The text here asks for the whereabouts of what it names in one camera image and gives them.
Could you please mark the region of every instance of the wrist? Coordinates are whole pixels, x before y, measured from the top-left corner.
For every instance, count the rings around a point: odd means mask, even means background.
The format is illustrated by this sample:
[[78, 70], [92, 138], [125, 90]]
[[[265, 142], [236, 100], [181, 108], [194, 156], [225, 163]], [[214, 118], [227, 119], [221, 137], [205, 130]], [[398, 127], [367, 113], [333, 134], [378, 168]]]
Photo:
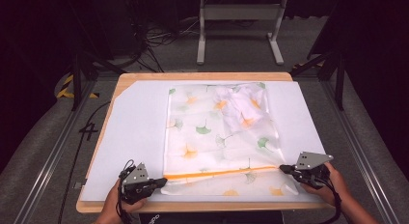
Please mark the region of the wrist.
[[357, 201], [350, 195], [341, 197], [341, 209], [343, 212], [349, 212], [357, 204]]
[[350, 202], [352, 202], [352, 201], [355, 200], [355, 199], [352, 197], [352, 195], [349, 194], [349, 193], [343, 193], [343, 194], [339, 194], [339, 195], [340, 195], [341, 200], [342, 200], [344, 203], [350, 203]]
[[121, 224], [121, 219], [117, 213], [102, 213], [95, 224]]

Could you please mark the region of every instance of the green leaf print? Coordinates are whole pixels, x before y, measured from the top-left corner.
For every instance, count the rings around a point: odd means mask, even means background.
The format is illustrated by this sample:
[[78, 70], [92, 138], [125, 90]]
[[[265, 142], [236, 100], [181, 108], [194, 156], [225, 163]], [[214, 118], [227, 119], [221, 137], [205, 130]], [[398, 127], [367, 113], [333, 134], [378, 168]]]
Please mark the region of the green leaf print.
[[265, 137], [260, 138], [260, 140], [257, 142], [260, 148], [265, 148], [265, 144], [267, 143], [268, 139]]
[[265, 84], [263, 82], [259, 82], [257, 85], [260, 86], [262, 89], [265, 89]]
[[239, 91], [240, 91], [240, 87], [239, 86], [234, 86], [233, 88], [232, 88], [232, 91], [234, 92], [234, 93], [238, 93]]
[[204, 122], [204, 126], [196, 126], [196, 132], [199, 134], [208, 134], [211, 132], [211, 129], [206, 127], [206, 122]]
[[246, 176], [246, 183], [250, 184], [250, 183], [252, 183], [252, 182], [254, 182], [256, 180], [257, 173], [253, 172], [253, 171], [250, 171], [250, 172], [246, 173], [245, 176]]
[[248, 166], [247, 168], [240, 168], [240, 170], [241, 170], [241, 169], [251, 169], [251, 168], [250, 168], [250, 160], [251, 160], [251, 159], [249, 158], [249, 166]]
[[221, 149], [226, 148], [226, 140], [227, 140], [229, 137], [232, 137], [232, 135], [229, 135], [229, 136], [226, 137], [226, 138], [222, 138], [219, 134], [217, 134], [217, 135], [216, 135], [216, 144], [217, 144], [217, 147], [219, 147], [219, 148], [221, 148]]
[[181, 130], [181, 128], [183, 127], [183, 121], [180, 119], [175, 119], [175, 124], [172, 126], [169, 126], [168, 128], [171, 127], [176, 127], [178, 130]]
[[269, 139], [262, 137], [259, 139], [259, 141], [257, 142], [257, 144], [259, 145], [259, 148], [265, 148], [266, 150], [268, 150], [269, 152], [273, 153], [273, 151], [269, 150], [265, 145], [267, 144], [267, 141], [269, 141]]

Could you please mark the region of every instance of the metal stand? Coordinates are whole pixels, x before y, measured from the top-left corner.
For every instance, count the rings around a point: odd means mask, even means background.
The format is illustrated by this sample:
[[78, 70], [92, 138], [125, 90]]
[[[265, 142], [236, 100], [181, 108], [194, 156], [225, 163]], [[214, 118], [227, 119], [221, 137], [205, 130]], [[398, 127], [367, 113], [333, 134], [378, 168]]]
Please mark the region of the metal stand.
[[273, 50], [277, 65], [284, 63], [279, 46], [277, 45], [277, 35], [283, 20], [286, 9], [286, 0], [281, 4], [269, 5], [205, 5], [205, 0], [201, 0], [200, 23], [201, 31], [199, 37], [197, 64], [205, 63], [205, 20], [237, 20], [237, 19], [257, 19], [275, 20], [274, 30], [267, 33], [268, 41]]
[[93, 65], [93, 62], [97, 62], [110, 71], [116, 72], [117, 74], [126, 73], [126, 71], [117, 68], [116, 66], [110, 64], [107, 61], [99, 59], [94, 54], [83, 51], [78, 53], [72, 60], [72, 74], [74, 82], [74, 105], [72, 110], [74, 111], [82, 99], [82, 90], [81, 90], [81, 74], [84, 74], [86, 80], [96, 80], [98, 78], [98, 72]]
[[340, 110], [343, 110], [342, 106], [342, 93], [343, 93], [343, 80], [344, 80], [344, 64], [345, 60], [342, 57], [342, 54], [339, 51], [334, 52], [327, 52], [325, 54], [319, 55], [318, 57], [312, 59], [308, 63], [298, 66], [296, 69], [291, 71], [292, 77], [298, 75], [299, 73], [308, 70], [319, 64], [324, 62], [322, 68], [319, 70], [317, 77], [320, 81], [328, 81], [331, 78], [331, 75], [334, 73], [336, 69], [337, 71], [337, 80], [336, 80], [336, 90], [335, 90], [335, 101], [338, 105]]

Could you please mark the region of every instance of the black cable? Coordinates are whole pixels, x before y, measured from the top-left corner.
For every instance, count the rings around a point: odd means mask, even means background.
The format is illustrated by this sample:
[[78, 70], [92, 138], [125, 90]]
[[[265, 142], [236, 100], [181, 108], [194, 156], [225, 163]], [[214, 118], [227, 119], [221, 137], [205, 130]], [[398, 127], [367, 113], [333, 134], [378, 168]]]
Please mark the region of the black cable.
[[[132, 56], [131, 59], [127, 60], [126, 62], [122, 62], [122, 63], [118, 63], [116, 65], [114, 65], [117, 68], [120, 68], [123, 70], [123, 68], [129, 67], [130, 65], [132, 65], [133, 63], [135, 63], [139, 58], [141, 57], [141, 54], [137, 54], [135, 56]], [[98, 70], [109, 70], [103, 66], [96, 66], [94, 65]]]
[[340, 194], [338, 194], [338, 192], [335, 190], [335, 188], [331, 184], [329, 184], [328, 182], [326, 182], [326, 181], [324, 181], [322, 179], [319, 179], [319, 178], [315, 178], [315, 180], [317, 182], [324, 183], [329, 189], [331, 189], [331, 191], [334, 194], [334, 199], [335, 199], [335, 214], [334, 214], [334, 216], [331, 217], [330, 219], [324, 221], [324, 222], [319, 223], [319, 224], [333, 223], [336, 220], [338, 220], [340, 218], [340, 216], [341, 216], [341, 197], [340, 197]]
[[155, 61], [155, 60], [153, 59], [153, 57], [150, 56], [148, 53], [145, 53], [145, 52], [144, 52], [144, 54], [147, 55], [153, 62]]
[[159, 70], [160, 70], [161, 72], [165, 72], [165, 71], [162, 69], [162, 67], [160, 66], [159, 61], [157, 61], [156, 57], [154, 56], [153, 50], [152, 50], [150, 47], [148, 47], [147, 50], [150, 52], [151, 56], [153, 57], [154, 61], [156, 62], [157, 67], [159, 68]]
[[141, 66], [145, 67], [147, 70], [150, 70], [152, 72], [158, 72], [157, 70], [151, 68], [146, 62], [144, 62], [143, 59], [140, 59], [137, 61]]
[[84, 136], [85, 136], [85, 133], [86, 133], [86, 131], [83, 131], [83, 130], [85, 130], [88, 126], [90, 126], [90, 121], [91, 121], [91, 119], [93, 118], [93, 116], [96, 114], [96, 112], [97, 112], [99, 109], [101, 109], [102, 107], [104, 107], [105, 105], [109, 104], [110, 102], [111, 102], [111, 101], [107, 101], [107, 102], [103, 103], [102, 105], [100, 105], [100, 106], [94, 111], [94, 113], [90, 116], [90, 118], [88, 119], [88, 121], [87, 121], [87, 123], [85, 124], [85, 126], [79, 130], [79, 131], [82, 131], [82, 135], [81, 135], [81, 139], [80, 139], [80, 141], [79, 141], [79, 144], [78, 144], [78, 147], [77, 147], [77, 150], [76, 150], [76, 153], [75, 153], [74, 161], [72, 162], [72, 165], [71, 165], [71, 170], [69, 171], [68, 181], [67, 181], [67, 185], [66, 185], [66, 191], [64, 192], [63, 203], [61, 204], [60, 215], [58, 216], [58, 223], [59, 223], [59, 224], [60, 224], [61, 221], [63, 220], [64, 207], [65, 207], [65, 205], [66, 205], [66, 199], [67, 199], [67, 195], [68, 195], [69, 185], [70, 185], [70, 182], [71, 182], [72, 174], [73, 174], [73, 172], [74, 172], [75, 163], [76, 163], [76, 160], [77, 160], [77, 158], [78, 158], [79, 150], [81, 149], [82, 141], [84, 140]]
[[[198, 25], [198, 24], [199, 24], [199, 20], [196, 20], [187, 29], [179, 30], [177, 34], [170, 33], [170, 32], [165, 32], [164, 31], [165, 29], [161, 29], [161, 28], [158, 28], [158, 27], [152, 27], [148, 31], [147, 44], [150, 47], [157, 47], [157, 46], [160, 46], [160, 45], [169, 45], [172, 42], [176, 41], [177, 39], [184, 38], [184, 37], [190, 35], [191, 33], [194, 33], [192, 31], [190, 31], [190, 29], [194, 29], [194, 27], [196, 25]], [[161, 30], [161, 32], [160, 33], [150, 33], [151, 30]], [[156, 38], [160, 38], [161, 41], [160, 42], [154, 42], [154, 41], [151, 40], [151, 39], [156, 39]]]
[[129, 173], [129, 169], [130, 167], [133, 166], [133, 159], [129, 159], [125, 166], [123, 167], [123, 170], [121, 171], [119, 178], [120, 178], [120, 184], [118, 185], [118, 202], [117, 202], [117, 206], [116, 206], [116, 210], [117, 210], [117, 215], [121, 218], [121, 221], [123, 222], [123, 224], [131, 224], [132, 223], [132, 216], [127, 213], [125, 210], [123, 210], [123, 180], [125, 180], [126, 176]]

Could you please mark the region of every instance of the finger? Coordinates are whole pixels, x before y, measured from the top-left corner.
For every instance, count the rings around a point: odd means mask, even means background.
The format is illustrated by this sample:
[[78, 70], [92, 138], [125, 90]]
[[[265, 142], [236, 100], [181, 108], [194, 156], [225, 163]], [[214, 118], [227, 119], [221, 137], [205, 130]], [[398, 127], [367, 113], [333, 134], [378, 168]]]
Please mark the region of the finger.
[[330, 171], [330, 173], [337, 170], [330, 162], [325, 162], [324, 165], [327, 166], [328, 171]]
[[138, 201], [142, 206], [144, 206], [147, 203], [148, 199], [144, 198]]
[[142, 208], [144, 206], [144, 203], [142, 202], [137, 202], [135, 204], [133, 204], [129, 209], [132, 211], [138, 210], [140, 208]]
[[120, 180], [119, 179], [117, 179], [117, 181], [115, 182], [113, 187], [118, 188], [118, 186], [120, 186]]
[[306, 192], [312, 193], [312, 194], [316, 193], [316, 189], [314, 189], [313, 187], [311, 187], [311, 186], [309, 186], [307, 184], [304, 184], [304, 183], [300, 183], [300, 185], [301, 185], [301, 187], [304, 188], [304, 190], [306, 190]]

